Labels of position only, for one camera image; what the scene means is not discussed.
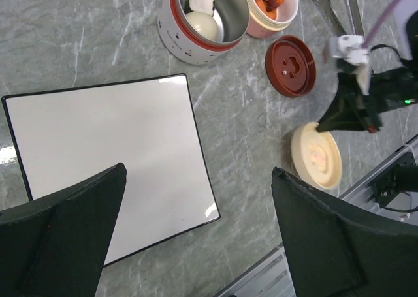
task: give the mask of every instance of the black border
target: black border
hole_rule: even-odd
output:
[[[206,160],[204,158],[201,136],[199,135],[199,130],[197,128],[195,111],[193,109],[193,103],[191,101],[189,80],[187,79],[187,75],[185,73],[179,73],[179,74],[174,74],[174,75],[170,75],[170,76],[158,76],[158,77],[153,77],[153,78],[144,78],[144,79],[141,79],[141,80],[128,80],[128,81],[124,81],[124,82],[114,82],[114,83],[109,83],[109,84],[90,85],[90,86],[73,87],[73,88],[65,88],[65,89],[55,89],[55,90],[50,90],[50,91],[36,91],[36,92],[33,92],[33,93],[18,93],[18,94],[15,94],[15,95],[5,95],[1,98],[1,103],[3,104],[3,108],[4,108],[5,114],[6,114],[8,129],[10,131],[10,135],[11,135],[12,140],[13,140],[14,149],[16,150],[16,155],[18,157],[20,172],[22,173],[22,176],[23,176],[23,180],[24,180],[24,184],[25,184],[25,188],[26,188],[26,193],[27,193],[27,196],[29,198],[29,201],[32,201],[33,198],[32,198],[31,188],[30,188],[29,182],[27,180],[27,176],[26,176],[25,168],[23,166],[22,158],[20,157],[18,143],[17,143],[16,137],[14,135],[12,122],[10,120],[10,114],[9,114],[8,108],[7,108],[7,99],[16,98],[16,97],[24,97],[24,96],[33,96],[33,95],[46,95],[46,94],[49,94],[49,93],[61,93],[61,92],[64,92],[64,91],[75,91],[75,90],[81,90],[81,89],[98,88],[98,87],[106,87],[106,86],[113,86],[113,85],[132,84],[132,83],[137,83],[137,82],[145,82],[145,81],[149,81],[149,80],[162,80],[162,79],[165,79],[165,78],[173,78],[173,77],[177,77],[177,76],[185,76],[185,80],[186,80],[186,84],[187,84],[187,92],[189,93],[189,101],[190,101],[191,112],[193,114],[193,120],[195,121],[195,128],[196,128],[197,138],[199,139],[199,146],[201,147],[201,153],[202,153],[202,157],[203,157],[204,168],[206,169],[206,175],[208,176],[210,190],[212,191],[212,196],[214,197],[217,212],[219,213],[219,217],[216,218],[216,219],[213,219],[211,221],[205,222],[203,224],[197,225],[195,227],[189,228],[188,230],[185,230],[183,232],[180,232],[178,234],[175,234],[173,236],[165,238],[164,240],[161,240],[159,242],[153,243],[153,244],[151,244],[151,245],[149,245],[145,248],[139,249],[138,251],[135,251],[135,252],[130,253],[130,254],[124,256],[124,257],[121,257],[118,260],[115,260],[113,262],[109,262],[108,264],[105,264],[103,266],[103,268],[106,268],[107,266],[115,264],[115,263],[117,263],[117,262],[119,262],[119,261],[121,261],[125,258],[128,258],[130,256],[133,256],[137,253],[145,251],[145,250],[147,250],[151,247],[159,245],[160,243],[166,242],[167,240],[171,240],[171,239],[173,239],[173,238],[175,238],[179,235],[185,234],[187,232],[195,230],[196,228],[203,227],[204,225],[210,224],[212,222],[215,222],[215,221],[221,219],[221,212],[219,210],[219,206],[218,206],[217,201],[216,201],[216,197],[215,197],[214,190],[213,190],[213,187],[212,187],[212,182],[210,181],[210,177],[209,177],[208,167],[206,165]]]

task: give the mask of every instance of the food container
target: food container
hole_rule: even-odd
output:
[[[246,0],[215,0],[214,19],[218,38],[197,32],[185,16],[180,0],[164,0],[158,14],[158,32],[167,49],[178,59],[194,64],[209,63],[234,48],[249,24]]]
[[[273,42],[266,54],[266,72],[274,89],[292,98],[311,92],[317,76],[314,56],[294,36],[283,36]]]
[[[332,189],[342,177],[340,150],[331,133],[319,133],[317,126],[318,123],[311,122],[295,131],[291,142],[292,160],[303,181]]]
[[[270,37],[285,29],[295,18],[299,8],[299,0],[285,0],[277,9],[276,20],[272,20],[260,10],[255,0],[247,2],[250,13],[247,34],[256,38]]]

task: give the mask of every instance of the marble table surface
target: marble table surface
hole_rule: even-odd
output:
[[[214,63],[178,61],[161,43],[156,15],[162,0],[0,0],[0,95],[62,89],[184,72],[202,148],[222,218],[103,270],[97,296],[209,297],[281,242],[270,193],[271,171],[293,171],[294,129],[317,121],[336,91],[336,75],[321,62],[331,32],[310,0],[275,37],[249,36]],[[342,0],[333,6],[349,30]],[[387,0],[359,0],[366,33]],[[264,69],[268,46],[296,35],[317,61],[316,87],[288,99]],[[375,43],[399,46],[393,19]],[[398,65],[390,51],[373,54],[373,68]],[[418,132],[416,107],[383,115],[380,133],[336,132],[344,166],[343,193]],[[0,210],[27,202],[22,176],[0,113]]]

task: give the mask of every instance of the beige lid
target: beige lid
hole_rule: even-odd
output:
[[[319,133],[317,126],[318,123],[311,122],[293,134],[293,164],[306,183],[332,189],[338,186],[342,177],[340,150],[331,133]]]

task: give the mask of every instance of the red lid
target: red lid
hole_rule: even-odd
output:
[[[315,85],[314,57],[307,45],[294,36],[283,36],[273,42],[266,55],[267,76],[282,95],[307,95]]]

